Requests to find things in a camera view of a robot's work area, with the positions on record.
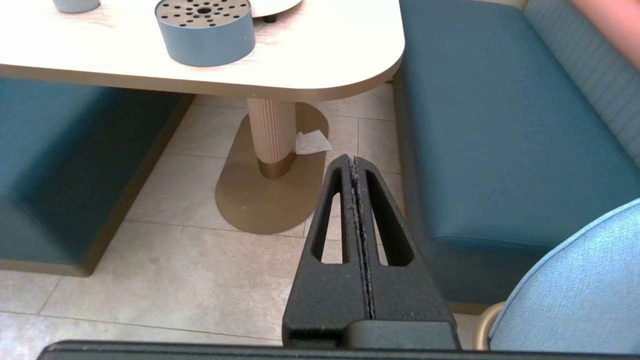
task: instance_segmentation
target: light blue chair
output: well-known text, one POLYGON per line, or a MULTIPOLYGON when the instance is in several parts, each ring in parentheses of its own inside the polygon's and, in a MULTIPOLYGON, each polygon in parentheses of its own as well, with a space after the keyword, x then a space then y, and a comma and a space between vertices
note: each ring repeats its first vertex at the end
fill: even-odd
POLYGON ((640 354, 640 199, 558 245, 501 307, 483 314, 477 349, 640 354))

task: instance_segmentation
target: black plastic clamp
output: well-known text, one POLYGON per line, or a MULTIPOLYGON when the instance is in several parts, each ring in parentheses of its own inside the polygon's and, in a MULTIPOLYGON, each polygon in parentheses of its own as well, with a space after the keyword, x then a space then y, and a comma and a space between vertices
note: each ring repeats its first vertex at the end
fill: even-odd
POLYGON ((459 350, 456 322, 378 169, 346 155, 328 167, 282 320, 285 347, 459 350), (340 194, 342 264, 321 262, 340 194), (377 220, 388 266, 382 265, 377 220))

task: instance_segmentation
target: table pedestal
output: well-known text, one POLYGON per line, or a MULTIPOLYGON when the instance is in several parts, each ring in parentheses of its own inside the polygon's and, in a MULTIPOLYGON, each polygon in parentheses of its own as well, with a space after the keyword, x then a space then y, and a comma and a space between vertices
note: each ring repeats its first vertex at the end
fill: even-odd
POLYGON ((320 195, 324 152, 296 155, 296 133, 320 130, 324 115, 301 102, 249 99, 245 116, 216 186, 216 204, 234 227, 254 234, 300 225, 320 195))

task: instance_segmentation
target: beige floor tile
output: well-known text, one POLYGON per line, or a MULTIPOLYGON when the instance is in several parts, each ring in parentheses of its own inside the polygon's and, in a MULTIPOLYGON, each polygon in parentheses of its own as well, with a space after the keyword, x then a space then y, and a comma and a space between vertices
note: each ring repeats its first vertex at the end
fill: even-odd
MULTIPOLYGON (((305 237, 309 234, 311 228, 311 221, 313 220, 313 214, 307 219, 305 224, 305 237)), ((329 217, 329 225, 326 230, 327 240, 341 240, 342 239, 342 220, 340 219, 340 194, 336 194, 333 197, 331 203, 331 212, 329 217)))
POLYGON ((358 155, 369 160, 380 172, 400 173, 396 123, 359 119, 358 155))
POLYGON ((458 337, 464 350, 472 350, 480 316, 453 314, 458 323, 458 337))
POLYGON ((198 95, 193 100, 194 105, 223 106, 226 108, 246 109, 246 99, 244 97, 226 97, 214 95, 198 95))
POLYGON ((226 158, 245 109, 191 105, 165 152, 226 158))
POLYGON ((59 280, 58 275, 0 270, 0 311, 38 313, 59 280))
POLYGON ((342 154, 358 154, 358 119, 353 117, 326 118, 329 123, 329 142, 333 150, 326 153, 324 166, 342 154))
POLYGON ((402 187, 402 175, 390 172, 382 172, 382 178, 385 180, 391 195, 394 197, 400 212, 404 215, 404 190, 402 187))
POLYGON ((216 182, 224 159, 164 154, 127 219, 215 229, 234 228, 216 206, 216 182))
POLYGON ((376 243, 378 245, 382 245, 382 238, 380 237, 380 230, 378 230, 378 222, 376 221, 376 214, 372 215, 373 217, 373 231, 376 233, 376 243))
POLYGON ((280 339, 304 240, 124 222, 98 269, 43 315, 280 339))
POLYGON ((382 265, 388 266, 387 256, 385 255, 385 247, 378 243, 378 260, 382 265))
POLYGON ((0 313, 0 358, 2 360, 34 360, 45 346, 61 340, 281 345, 279 341, 275 340, 0 313))
POLYGON ((324 264, 342 264, 342 242, 326 239, 321 262, 324 264))
POLYGON ((395 120, 393 89, 383 84, 360 95, 313 103, 325 116, 365 117, 395 120))

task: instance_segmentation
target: teal bench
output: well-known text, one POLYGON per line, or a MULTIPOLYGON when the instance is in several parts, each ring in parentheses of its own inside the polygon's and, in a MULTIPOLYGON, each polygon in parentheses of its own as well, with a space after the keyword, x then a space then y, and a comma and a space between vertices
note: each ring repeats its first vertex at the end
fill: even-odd
POLYGON ((190 100, 0 78, 0 268, 90 275, 190 100))
POLYGON ((566 0, 400 0, 406 214, 453 303, 506 300, 542 256, 640 197, 639 72, 566 0))

